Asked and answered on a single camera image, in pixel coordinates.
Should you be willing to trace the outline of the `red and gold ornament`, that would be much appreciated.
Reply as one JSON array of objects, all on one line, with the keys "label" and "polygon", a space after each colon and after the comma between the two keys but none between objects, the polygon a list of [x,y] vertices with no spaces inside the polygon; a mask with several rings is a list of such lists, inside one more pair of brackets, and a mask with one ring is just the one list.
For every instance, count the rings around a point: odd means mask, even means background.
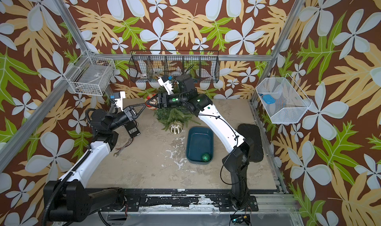
[{"label": "red and gold ornament", "polygon": [[156,110],[157,109],[157,106],[158,106],[158,99],[157,99],[157,96],[156,95],[153,95],[153,94],[149,94],[146,98],[145,98],[145,105],[148,109],[150,110]]}]

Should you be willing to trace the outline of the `gold ribbed ornament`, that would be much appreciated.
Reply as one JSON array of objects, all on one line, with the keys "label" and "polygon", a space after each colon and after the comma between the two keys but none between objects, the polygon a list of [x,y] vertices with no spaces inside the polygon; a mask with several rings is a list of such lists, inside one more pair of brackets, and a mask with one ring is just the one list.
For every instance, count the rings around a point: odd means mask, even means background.
[{"label": "gold ribbed ornament", "polygon": [[169,130],[172,134],[180,134],[183,130],[183,123],[181,121],[173,121],[172,123],[170,123],[169,125]]}]

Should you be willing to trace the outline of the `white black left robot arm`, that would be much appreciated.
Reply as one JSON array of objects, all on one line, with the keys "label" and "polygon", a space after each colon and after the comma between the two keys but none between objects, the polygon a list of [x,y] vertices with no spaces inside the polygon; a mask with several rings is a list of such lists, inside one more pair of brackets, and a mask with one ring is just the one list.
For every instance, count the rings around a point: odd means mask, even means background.
[{"label": "white black left robot arm", "polygon": [[125,197],[121,188],[106,188],[88,193],[86,186],[98,165],[116,146],[119,136],[116,129],[133,123],[144,109],[145,104],[140,103],[129,105],[119,113],[94,108],[85,111],[93,140],[67,173],[44,186],[43,226],[48,222],[82,222],[104,207],[124,205]]}]

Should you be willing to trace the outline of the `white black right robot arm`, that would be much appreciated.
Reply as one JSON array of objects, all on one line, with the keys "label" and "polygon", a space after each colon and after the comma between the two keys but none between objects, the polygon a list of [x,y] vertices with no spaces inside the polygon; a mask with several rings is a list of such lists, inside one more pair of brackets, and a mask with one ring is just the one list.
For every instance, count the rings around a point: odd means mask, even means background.
[{"label": "white black right robot arm", "polygon": [[158,83],[166,92],[154,95],[146,105],[157,109],[183,106],[213,131],[228,152],[222,164],[231,175],[231,204],[237,211],[244,210],[250,197],[247,169],[254,141],[239,134],[219,113],[212,100],[207,95],[197,92],[190,75],[164,75],[158,78]]}]

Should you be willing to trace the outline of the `small green christmas tree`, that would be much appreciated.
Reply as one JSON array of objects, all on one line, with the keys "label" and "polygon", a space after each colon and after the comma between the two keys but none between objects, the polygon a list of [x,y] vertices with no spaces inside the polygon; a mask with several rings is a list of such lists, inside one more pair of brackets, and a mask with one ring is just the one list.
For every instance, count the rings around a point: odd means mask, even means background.
[{"label": "small green christmas tree", "polygon": [[188,127],[189,122],[200,125],[200,122],[195,120],[193,114],[191,114],[185,107],[178,106],[176,108],[158,108],[154,110],[154,115],[157,120],[164,125],[164,130],[169,130],[169,125],[173,121],[181,121],[184,127]]}]

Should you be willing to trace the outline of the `black power adapter box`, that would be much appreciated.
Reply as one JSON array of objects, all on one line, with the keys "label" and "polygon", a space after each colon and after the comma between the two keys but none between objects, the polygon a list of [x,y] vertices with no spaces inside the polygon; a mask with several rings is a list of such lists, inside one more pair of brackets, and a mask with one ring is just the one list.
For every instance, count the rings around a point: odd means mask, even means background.
[{"label": "black power adapter box", "polygon": [[129,136],[133,139],[135,137],[137,137],[138,135],[140,135],[140,131],[138,129],[138,123],[136,120],[133,120],[133,121],[130,121],[128,122],[124,127],[127,131],[127,133],[129,134]]}]

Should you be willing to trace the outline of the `metal wrench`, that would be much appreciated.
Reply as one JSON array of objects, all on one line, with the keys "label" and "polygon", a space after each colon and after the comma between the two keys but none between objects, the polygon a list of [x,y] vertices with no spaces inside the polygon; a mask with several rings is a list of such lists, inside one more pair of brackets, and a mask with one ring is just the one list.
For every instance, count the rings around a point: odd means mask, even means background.
[{"label": "metal wrench", "polygon": [[118,157],[120,155],[120,153],[125,149],[127,148],[129,145],[131,145],[131,143],[134,141],[133,138],[130,138],[126,144],[124,144],[122,147],[120,148],[116,148],[116,152],[114,153],[114,157]]}]

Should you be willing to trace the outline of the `teal plastic tray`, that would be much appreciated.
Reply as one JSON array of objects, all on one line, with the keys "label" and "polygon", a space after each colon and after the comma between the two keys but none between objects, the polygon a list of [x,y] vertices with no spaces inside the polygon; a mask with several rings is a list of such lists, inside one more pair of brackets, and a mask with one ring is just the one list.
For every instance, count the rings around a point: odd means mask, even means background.
[{"label": "teal plastic tray", "polygon": [[192,127],[188,131],[186,158],[193,164],[209,164],[202,162],[201,155],[210,153],[214,155],[214,134],[211,129],[206,127]]}]

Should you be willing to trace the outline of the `green glitter ornament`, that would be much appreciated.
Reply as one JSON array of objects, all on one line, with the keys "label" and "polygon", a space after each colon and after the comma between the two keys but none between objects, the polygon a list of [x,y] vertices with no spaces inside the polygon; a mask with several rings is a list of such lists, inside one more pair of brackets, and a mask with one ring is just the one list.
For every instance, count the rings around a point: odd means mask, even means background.
[{"label": "green glitter ornament", "polygon": [[204,153],[201,155],[201,161],[202,162],[209,162],[209,161],[211,161],[211,159],[212,159],[212,156],[210,153]]}]

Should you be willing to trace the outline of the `black oval device with orange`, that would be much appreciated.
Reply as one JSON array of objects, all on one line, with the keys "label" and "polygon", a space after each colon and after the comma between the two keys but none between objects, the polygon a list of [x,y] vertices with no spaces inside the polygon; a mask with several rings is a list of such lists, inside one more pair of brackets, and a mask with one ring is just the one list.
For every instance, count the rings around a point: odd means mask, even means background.
[{"label": "black oval device with orange", "polygon": [[244,149],[248,154],[249,161],[261,162],[264,159],[264,151],[260,128],[253,124],[240,124],[237,130],[245,139],[247,146]]}]

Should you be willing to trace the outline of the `blue object in mesh basket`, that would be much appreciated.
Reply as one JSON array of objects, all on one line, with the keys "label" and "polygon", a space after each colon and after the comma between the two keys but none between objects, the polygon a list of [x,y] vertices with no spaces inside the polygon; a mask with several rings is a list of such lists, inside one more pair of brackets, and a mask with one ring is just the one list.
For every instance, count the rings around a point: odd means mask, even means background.
[{"label": "blue object in mesh basket", "polygon": [[265,104],[274,104],[276,100],[271,95],[262,95],[262,100]]}]

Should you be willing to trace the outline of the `white mesh basket right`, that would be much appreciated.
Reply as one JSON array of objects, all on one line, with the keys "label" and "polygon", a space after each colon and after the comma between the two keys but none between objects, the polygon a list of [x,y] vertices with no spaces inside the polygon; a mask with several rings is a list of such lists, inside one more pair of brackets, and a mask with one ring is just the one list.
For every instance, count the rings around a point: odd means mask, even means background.
[{"label": "white mesh basket right", "polygon": [[[313,103],[292,78],[265,78],[256,86],[256,91],[273,124],[298,123]],[[271,95],[276,103],[265,104],[262,95]]]}]

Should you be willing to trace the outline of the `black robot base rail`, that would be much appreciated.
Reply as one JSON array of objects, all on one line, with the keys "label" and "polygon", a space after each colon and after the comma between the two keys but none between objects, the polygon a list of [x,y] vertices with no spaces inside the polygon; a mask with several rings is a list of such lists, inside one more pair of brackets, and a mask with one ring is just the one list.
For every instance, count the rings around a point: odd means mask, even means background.
[{"label": "black robot base rail", "polygon": [[148,208],[166,210],[200,208],[217,212],[232,212],[233,197],[228,189],[128,189],[122,190],[122,203],[101,208],[103,212],[143,212]]}]

